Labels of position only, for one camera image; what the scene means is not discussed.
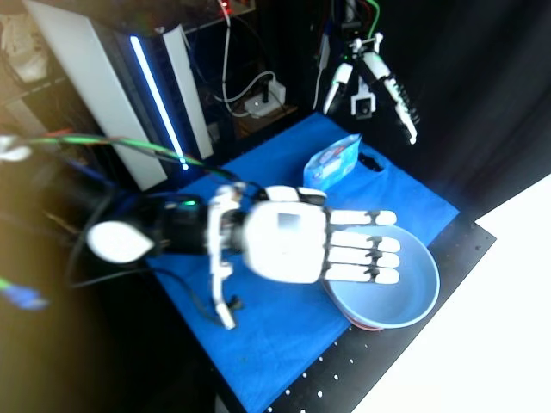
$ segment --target blue cloth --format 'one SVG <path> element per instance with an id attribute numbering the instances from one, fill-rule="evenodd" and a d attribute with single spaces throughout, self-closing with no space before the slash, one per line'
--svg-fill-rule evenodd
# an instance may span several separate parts
<path id="1" fill-rule="evenodd" d="M 313 114 L 226 168 L 263 186 L 300 186 L 310 157 L 347 135 L 324 116 Z M 375 150 L 362 145 L 360 151 L 374 157 L 385 169 L 375 173 L 358 163 L 330 188 L 328 206 L 394 210 L 398 225 L 425 244 L 458 213 Z M 204 177 L 183 192 L 209 199 L 217 186 Z M 155 266 L 181 275 L 204 303 L 211 302 L 206 256 L 164 255 L 154 261 Z M 226 298 L 238 295 L 245 305 L 236 313 L 237 329 L 231 331 L 206 321 L 176 281 L 161 274 L 158 277 L 241 404 L 255 413 L 265 410 L 350 323 L 319 283 L 272 282 L 254 275 L 239 256 L 230 261 L 234 271 L 224 283 Z"/>

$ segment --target glowing blue light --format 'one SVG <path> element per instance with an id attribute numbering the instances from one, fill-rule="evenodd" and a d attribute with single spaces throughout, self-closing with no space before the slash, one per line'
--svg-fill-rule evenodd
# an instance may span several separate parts
<path id="1" fill-rule="evenodd" d="M 155 79 L 153 78 L 152 71 L 149 68 L 149 64 L 147 63 L 147 59 L 145 58 L 144 50 L 139 43 L 139 39 L 136 36 L 130 36 L 130 43 L 132 44 L 132 48 L 134 49 L 136 58 L 138 58 L 139 67 L 141 67 L 141 71 L 144 73 L 145 80 L 147 81 L 147 86 L 149 86 L 149 90 L 152 93 L 153 101 L 155 101 L 155 105 L 157 105 L 157 110 L 161 115 L 161 119 L 163 120 L 164 128 L 169 134 L 170 142 L 172 142 L 172 145 L 174 146 L 174 151 L 176 151 L 180 158 L 183 158 L 182 147 L 178 142 L 174 127 L 170 122 L 169 114 L 164 107 L 161 94 L 158 92 L 157 84 L 155 83 Z M 180 159 L 180 162 L 182 162 L 182 169 L 188 170 L 189 166 L 186 164 L 186 161 L 184 159 Z"/>

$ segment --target black curtain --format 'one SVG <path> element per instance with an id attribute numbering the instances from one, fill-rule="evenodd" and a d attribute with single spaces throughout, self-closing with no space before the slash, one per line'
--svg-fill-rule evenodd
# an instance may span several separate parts
<path id="1" fill-rule="evenodd" d="M 306 109 L 329 3 L 258 2 L 260 29 L 271 34 L 277 69 L 290 92 L 302 88 L 298 102 Z M 367 142 L 473 218 L 551 173 L 551 2 L 379 4 L 381 55 L 416 102 L 418 142 L 406 146 L 392 120 L 379 115 L 362 124 L 337 116 L 338 123 L 363 132 Z"/>

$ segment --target white power adapter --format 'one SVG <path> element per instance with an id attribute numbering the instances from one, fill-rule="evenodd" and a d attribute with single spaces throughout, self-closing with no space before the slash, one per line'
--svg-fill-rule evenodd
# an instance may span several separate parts
<path id="1" fill-rule="evenodd" d="M 285 86 L 273 79 L 268 82 L 268 101 L 263 102 L 262 93 L 245 101 L 245 110 L 253 117 L 261 117 L 285 104 Z"/>

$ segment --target blue bowl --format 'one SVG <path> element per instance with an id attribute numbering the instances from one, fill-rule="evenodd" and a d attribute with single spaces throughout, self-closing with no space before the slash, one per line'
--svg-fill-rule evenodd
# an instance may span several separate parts
<path id="1" fill-rule="evenodd" d="M 427 248 L 398 226 L 354 226 L 346 231 L 399 240 L 399 282 L 392 285 L 327 281 L 328 293 L 340 310 L 359 324 L 397 329 L 415 324 L 434 307 L 440 277 Z"/>

